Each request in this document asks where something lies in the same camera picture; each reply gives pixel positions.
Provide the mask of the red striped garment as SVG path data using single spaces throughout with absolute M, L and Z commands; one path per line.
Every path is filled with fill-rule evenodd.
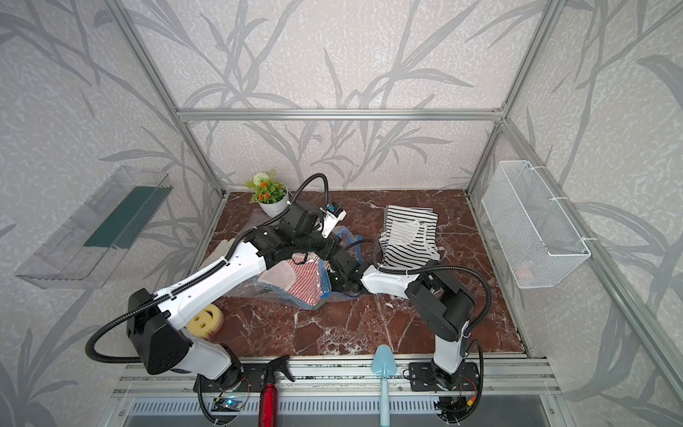
M 294 254 L 259 275 L 257 283 L 305 310 L 314 310 L 332 292 L 328 263 L 316 254 Z

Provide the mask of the black striped garment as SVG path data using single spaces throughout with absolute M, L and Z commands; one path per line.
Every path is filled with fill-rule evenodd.
M 412 270 L 439 261 L 438 220 L 432 208 L 386 206 L 379 238 L 383 263 L 393 269 Z

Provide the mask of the clear vacuum bag blue zipper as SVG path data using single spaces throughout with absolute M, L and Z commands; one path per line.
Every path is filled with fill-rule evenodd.
M 306 311 L 318 310 L 331 302 L 350 302 L 361 295 L 349 296 L 332 290 L 332 270 L 316 254 L 295 254 L 293 259 L 245 280 L 225 296 L 275 302 Z

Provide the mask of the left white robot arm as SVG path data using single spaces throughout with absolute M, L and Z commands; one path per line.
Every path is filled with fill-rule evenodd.
M 275 218 L 238 235 L 227 254 L 199 272 L 154 294 L 141 290 L 128 312 L 97 330 L 85 354 L 105 364 L 142 363 L 151 375 L 180 369 L 210 379 L 232 364 L 222 346 L 190 334 L 186 327 L 204 308 L 243 282 L 261 275 L 293 254 L 315 253 L 325 259 L 339 249 L 333 229 L 346 213 L 336 203 L 313 209 L 291 203 Z M 104 355 L 96 344 L 110 330 L 126 324 L 134 357 Z

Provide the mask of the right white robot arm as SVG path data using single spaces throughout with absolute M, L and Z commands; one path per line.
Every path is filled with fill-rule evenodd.
M 491 286 L 484 277 L 458 265 L 429 261 L 416 269 L 362 264 L 335 243 L 318 252 L 333 271 L 333 288 L 349 294 L 384 294 L 407 299 L 435 334 L 432 365 L 437 374 L 453 375 L 468 353 L 471 333 L 483 322 L 492 305 Z M 474 315 L 476 298 L 453 273 L 476 279 L 485 292 L 485 303 Z

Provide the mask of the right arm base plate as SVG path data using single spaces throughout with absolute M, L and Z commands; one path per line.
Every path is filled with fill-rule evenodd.
M 450 374 L 432 362 L 413 362 L 408 365 L 408 379 L 412 391 L 477 392 L 481 375 L 474 362 L 463 362 Z

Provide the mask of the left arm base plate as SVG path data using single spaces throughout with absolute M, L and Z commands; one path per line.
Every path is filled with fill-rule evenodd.
M 242 364 L 240 368 L 231 366 L 217 380 L 195 380 L 192 391 L 201 390 L 203 394 L 221 391 L 238 393 L 260 392 L 263 389 L 266 373 L 265 363 Z

